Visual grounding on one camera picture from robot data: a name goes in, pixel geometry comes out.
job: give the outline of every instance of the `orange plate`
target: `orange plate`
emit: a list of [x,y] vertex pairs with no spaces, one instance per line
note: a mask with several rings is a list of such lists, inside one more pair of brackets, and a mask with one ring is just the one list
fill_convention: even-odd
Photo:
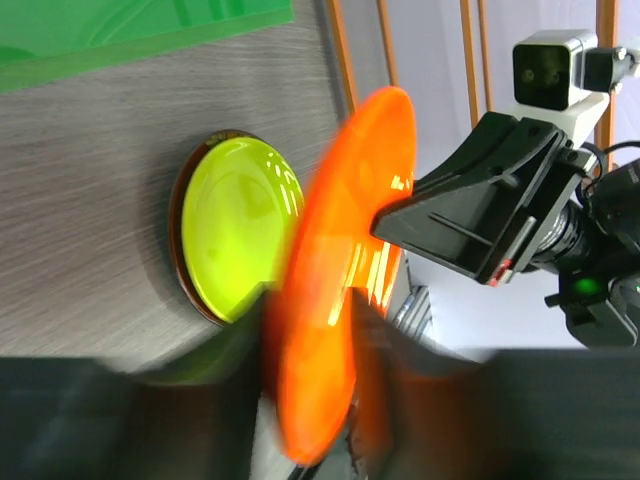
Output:
[[385,87],[340,130],[309,192],[265,331],[266,389],[285,452],[299,464],[327,453],[352,400],[347,287],[388,308],[401,249],[369,230],[376,212],[411,194],[415,158],[409,96]]

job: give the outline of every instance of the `gray wood tabletop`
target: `gray wood tabletop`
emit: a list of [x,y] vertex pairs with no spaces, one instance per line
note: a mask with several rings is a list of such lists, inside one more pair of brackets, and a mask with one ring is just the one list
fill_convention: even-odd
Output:
[[[172,274],[169,194],[223,128],[265,139],[306,183],[341,104],[320,2],[294,3],[291,25],[0,96],[1,355],[136,368],[215,328]],[[285,478],[270,421],[254,476]]]

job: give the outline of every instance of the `white wall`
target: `white wall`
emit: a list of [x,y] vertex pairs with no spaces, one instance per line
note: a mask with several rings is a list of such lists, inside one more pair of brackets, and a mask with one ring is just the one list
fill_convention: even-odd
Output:
[[[422,175],[441,163],[470,131],[459,2],[389,0],[388,4],[399,81],[416,109],[417,174]],[[515,43],[540,29],[595,30],[596,26],[595,0],[489,0],[487,5],[498,111],[513,103],[511,49]],[[621,20],[621,40],[640,35],[640,2],[621,0]],[[479,57],[479,42],[476,45]],[[481,80],[479,58],[477,66]],[[617,140],[640,138],[640,80],[625,83],[616,122]],[[633,153],[624,158],[618,155],[616,161],[636,158]],[[414,255],[410,263],[415,280],[431,288],[434,336],[450,348],[579,346],[566,331],[561,311],[544,304],[544,296],[557,289],[552,275],[520,275],[510,285],[492,289]]]

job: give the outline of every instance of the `brown plate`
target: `brown plate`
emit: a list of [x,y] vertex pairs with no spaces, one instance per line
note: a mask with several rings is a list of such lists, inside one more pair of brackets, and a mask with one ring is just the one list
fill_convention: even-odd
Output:
[[260,140],[255,135],[243,132],[242,130],[220,130],[212,134],[193,151],[185,162],[173,186],[171,200],[169,201],[169,253],[171,254],[173,268],[176,271],[182,290],[187,295],[191,304],[204,318],[220,326],[227,326],[229,324],[215,315],[202,301],[187,270],[187,264],[182,251],[182,207],[193,172],[198,168],[202,159],[216,145],[219,145],[225,140],[238,137],[249,137]]

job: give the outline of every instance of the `camera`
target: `camera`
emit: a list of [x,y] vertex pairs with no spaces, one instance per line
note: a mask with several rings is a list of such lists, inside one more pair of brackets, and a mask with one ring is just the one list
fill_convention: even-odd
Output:
[[513,86],[523,105],[563,111],[584,99],[586,52],[598,46],[588,30],[543,30],[513,48]]

